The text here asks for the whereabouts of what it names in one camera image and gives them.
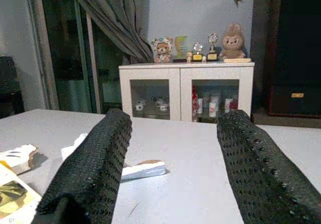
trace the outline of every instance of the small figurine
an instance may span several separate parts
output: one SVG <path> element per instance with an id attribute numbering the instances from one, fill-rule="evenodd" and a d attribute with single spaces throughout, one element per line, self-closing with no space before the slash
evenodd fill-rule
<path id="1" fill-rule="evenodd" d="M 191 63 L 191 62 L 192 62 L 192 56 L 193 56 L 193 53 L 192 53 L 192 52 L 188 52 L 188 53 L 187 53 L 187 59 L 186 59 L 186 61 L 187 61 L 188 63 Z"/>
<path id="2" fill-rule="evenodd" d="M 224 50 L 220 53 L 220 57 L 223 59 L 245 57 L 245 54 L 242 51 L 244 37 L 241 32 L 241 26 L 238 23 L 229 24 L 222 43 Z"/>
<path id="3" fill-rule="evenodd" d="M 170 37 L 155 38 L 152 42 L 154 51 L 156 52 L 155 63 L 168 63 L 171 60 L 173 40 Z"/>

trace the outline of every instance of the trophy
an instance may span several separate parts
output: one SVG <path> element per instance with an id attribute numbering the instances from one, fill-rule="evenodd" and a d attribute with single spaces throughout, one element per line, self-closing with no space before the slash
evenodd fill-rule
<path id="1" fill-rule="evenodd" d="M 207 54 L 207 61 L 217 61 L 217 52 L 216 52 L 216 47 L 215 43 L 219 39 L 219 36 L 217 33 L 213 32 L 209 34 L 208 36 L 208 41 L 211 44 L 209 53 Z"/>
<path id="2" fill-rule="evenodd" d="M 193 61 L 194 62 L 201 62 L 202 61 L 202 57 L 203 54 L 201 53 L 201 50 L 203 48 L 203 45 L 199 42 L 194 44 L 194 51 L 196 52 L 196 54 L 193 54 Z"/>

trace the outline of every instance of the table surface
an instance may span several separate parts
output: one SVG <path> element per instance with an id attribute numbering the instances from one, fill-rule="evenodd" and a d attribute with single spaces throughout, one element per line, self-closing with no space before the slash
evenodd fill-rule
<path id="1" fill-rule="evenodd" d="M 0 151 L 39 147 L 40 167 L 20 175 L 43 194 L 62 163 L 61 148 L 104 115 L 33 110 L 0 120 Z M 321 130 L 260 126 L 321 192 Z M 228 182 L 216 125 L 133 118 L 128 164 L 160 159 L 168 173 L 120 184 L 112 223 L 243 223 Z"/>

